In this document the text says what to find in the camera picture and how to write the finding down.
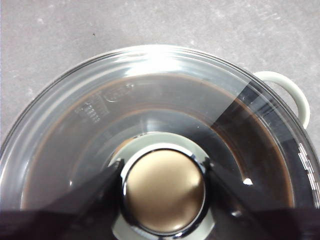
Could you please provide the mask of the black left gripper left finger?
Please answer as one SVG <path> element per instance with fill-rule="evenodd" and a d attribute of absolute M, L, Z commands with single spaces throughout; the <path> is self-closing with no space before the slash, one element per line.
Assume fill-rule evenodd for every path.
<path fill-rule="evenodd" d="M 119 158 L 98 175 L 56 199 L 48 206 L 34 210 L 2 210 L 2 240 L 81 240 L 106 239 L 117 216 L 121 198 Z"/>

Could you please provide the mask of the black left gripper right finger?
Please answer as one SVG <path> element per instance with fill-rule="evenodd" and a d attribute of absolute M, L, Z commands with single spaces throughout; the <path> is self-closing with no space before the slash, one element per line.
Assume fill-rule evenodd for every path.
<path fill-rule="evenodd" d="M 228 240 L 318 240 L 320 211 L 287 207 L 206 160 L 206 179 L 216 224 Z"/>

